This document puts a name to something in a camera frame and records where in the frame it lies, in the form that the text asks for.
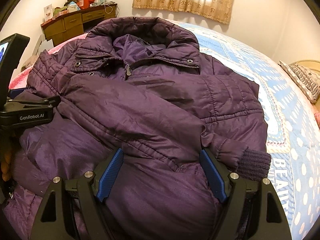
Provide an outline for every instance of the wooden cabinet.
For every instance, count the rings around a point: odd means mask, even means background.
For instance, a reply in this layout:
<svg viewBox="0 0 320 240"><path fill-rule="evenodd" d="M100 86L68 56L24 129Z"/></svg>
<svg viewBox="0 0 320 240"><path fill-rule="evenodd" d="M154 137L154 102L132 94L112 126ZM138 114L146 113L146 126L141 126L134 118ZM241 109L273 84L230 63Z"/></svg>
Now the wooden cabinet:
<svg viewBox="0 0 320 240"><path fill-rule="evenodd" d="M117 4L100 5L88 9L64 14L42 26L46 40L57 46L84 33L84 30L99 22L116 17Z"/></svg>

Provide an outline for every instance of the striped pillow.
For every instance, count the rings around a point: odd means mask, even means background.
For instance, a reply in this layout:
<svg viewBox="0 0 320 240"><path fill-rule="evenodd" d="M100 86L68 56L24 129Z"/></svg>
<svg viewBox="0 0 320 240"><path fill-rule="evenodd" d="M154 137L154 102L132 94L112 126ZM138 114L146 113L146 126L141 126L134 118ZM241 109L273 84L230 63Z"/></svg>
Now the striped pillow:
<svg viewBox="0 0 320 240"><path fill-rule="evenodd" d="M318 79L316 75L313 75L308 68L298 63L287 65L280 61L280 66L306 95L309 101L315 103L320 95L320 87L317 83Z"/></svg>

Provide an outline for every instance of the blue gripper pad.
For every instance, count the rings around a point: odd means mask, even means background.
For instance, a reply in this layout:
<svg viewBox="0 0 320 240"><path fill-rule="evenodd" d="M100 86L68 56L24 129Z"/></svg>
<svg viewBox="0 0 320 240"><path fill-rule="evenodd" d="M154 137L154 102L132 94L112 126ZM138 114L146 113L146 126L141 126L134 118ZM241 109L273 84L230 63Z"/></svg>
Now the blue gripper pad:
<svg viewBox="0 0 320 240"><path fill-rule="evenodd" d="M112 186L118 176L118 172L123 164L124 153L118 149L113 155L109 165L99 178L99 188L96 197L102 202L110 194Z"/></svg>
<svg viewBox="0 0 320 240"><path fill-rule="evenodd" d="M17 88L17 89L9 90L8 97L11 99L14 99L16 96L20 95L26 89L28 88Z"/></svg>
<svg viewBox="0 0 320 240"><path fill-rule="evenodd" d="M213 195L221 203L224 203L228 199L225 183L205 150L200 152L200 165L204 170Z"/></svg>

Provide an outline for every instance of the purple jacket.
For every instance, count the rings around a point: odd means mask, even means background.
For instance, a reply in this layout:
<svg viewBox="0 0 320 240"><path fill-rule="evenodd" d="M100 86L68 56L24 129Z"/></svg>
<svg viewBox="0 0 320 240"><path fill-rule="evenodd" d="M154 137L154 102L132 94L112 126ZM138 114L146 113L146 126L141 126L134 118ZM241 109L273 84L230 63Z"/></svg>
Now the purple jacket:
<svg viewBox="0 0 320 240"><path fill-rule="evenodd" d="M268 174L259 86L163 19L110 19L54 55L44 51L28 87L20 98L61 103L51 123L25 130L12 164L19 185L4 213L23 239L52 178L78 178L114 148L124 164L103 212L132 239L208 238L221 204L199 164L202 147L245 178ZM86 239L78 212L76 220Z"/></svg>

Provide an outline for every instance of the blue bedsheet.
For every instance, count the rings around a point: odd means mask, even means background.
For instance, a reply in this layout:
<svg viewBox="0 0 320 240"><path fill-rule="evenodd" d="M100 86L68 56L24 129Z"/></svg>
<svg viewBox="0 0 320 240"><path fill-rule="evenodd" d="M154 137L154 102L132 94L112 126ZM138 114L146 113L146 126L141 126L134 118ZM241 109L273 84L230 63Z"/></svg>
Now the blue bedsheet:
<svg viewBox="0 0 320 240"><path fill-rule="evenodd" d="M173 23L192 31L200 51L260 85L259 101L268 123L268 178L287 216L293 240L301 240L320 209L320 130L307 98L280 66L264 54L221 33Z"/></svg>

